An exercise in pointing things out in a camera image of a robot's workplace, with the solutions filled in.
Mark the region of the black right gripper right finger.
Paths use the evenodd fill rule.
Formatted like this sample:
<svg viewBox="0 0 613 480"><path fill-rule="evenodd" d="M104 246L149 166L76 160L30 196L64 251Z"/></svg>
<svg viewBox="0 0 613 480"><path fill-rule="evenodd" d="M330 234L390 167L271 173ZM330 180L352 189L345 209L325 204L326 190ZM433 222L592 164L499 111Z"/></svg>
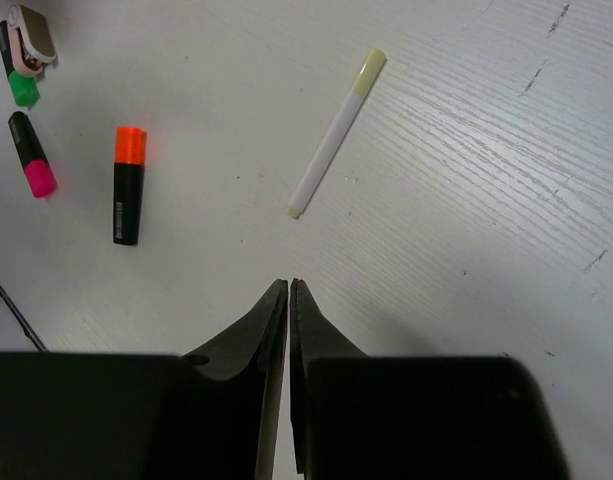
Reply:
<svg viewBox="0 0 613 480"><path fill-rule="evenodd" d="M306 479L366 479L371 467L371 359L292 281L290 420L297 472Z"/></svg>

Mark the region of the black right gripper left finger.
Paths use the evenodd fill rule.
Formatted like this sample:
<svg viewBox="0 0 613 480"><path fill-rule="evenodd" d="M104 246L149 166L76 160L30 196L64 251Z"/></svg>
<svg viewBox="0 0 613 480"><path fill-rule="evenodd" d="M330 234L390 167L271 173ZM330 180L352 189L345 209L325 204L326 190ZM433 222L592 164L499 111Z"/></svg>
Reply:
<svg viewBox="0 0 613 480"><path fill-rule="evenodd" d="M191 432L201 469L216 479L270 479L287 339L288 283L276 280L252 309L189 352L201 390Z"/></svg>

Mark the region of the orange cap black highlighter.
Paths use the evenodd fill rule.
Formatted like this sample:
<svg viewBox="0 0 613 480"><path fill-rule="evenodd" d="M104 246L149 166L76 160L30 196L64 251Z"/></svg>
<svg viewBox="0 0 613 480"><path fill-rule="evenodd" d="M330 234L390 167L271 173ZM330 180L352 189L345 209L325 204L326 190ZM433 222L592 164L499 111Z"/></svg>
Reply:
<svg viewBox="0 0 613 480"><path fill-rule="evenodd" d="M113 242L138 243L147 134L132 126L116 129L113 164Z"/></svg>

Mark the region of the pale yellow cap white marker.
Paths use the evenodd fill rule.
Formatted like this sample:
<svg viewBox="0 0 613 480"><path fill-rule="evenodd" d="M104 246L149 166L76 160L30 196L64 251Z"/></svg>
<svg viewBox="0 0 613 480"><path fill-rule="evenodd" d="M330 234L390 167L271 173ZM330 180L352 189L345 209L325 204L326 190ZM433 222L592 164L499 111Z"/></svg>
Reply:
<svg viewBox="0 0 613 480"><path fill-rule="evenodd" d="M381 49L370 50L287 204L292 219L306 210L386 62Z"/></svg>

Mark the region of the pink cap black highlighter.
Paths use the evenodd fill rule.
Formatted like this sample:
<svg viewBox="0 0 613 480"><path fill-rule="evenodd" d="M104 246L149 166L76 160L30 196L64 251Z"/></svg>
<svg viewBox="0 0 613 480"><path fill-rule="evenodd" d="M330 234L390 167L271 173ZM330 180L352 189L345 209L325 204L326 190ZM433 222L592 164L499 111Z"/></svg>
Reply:
<svg viewBox="0 0 613 480"><path fill-rule="evenodd" d="M57 190L57 181L29 117L16 111L11 114L8 126L33 197L51 196Z"/></svg>

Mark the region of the pink correction tape dispenser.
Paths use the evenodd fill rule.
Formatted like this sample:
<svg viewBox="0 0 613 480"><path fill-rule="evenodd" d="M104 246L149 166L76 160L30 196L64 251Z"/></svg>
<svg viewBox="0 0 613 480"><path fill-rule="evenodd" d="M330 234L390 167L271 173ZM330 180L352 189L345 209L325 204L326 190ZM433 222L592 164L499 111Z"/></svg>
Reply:
<svg viewBox="0 0 613 480"><path fill-rule="evenodd" d="M20 75L33 78L57 58L46 17L22 4L10 6L7 32L12 64Z"/></svg>

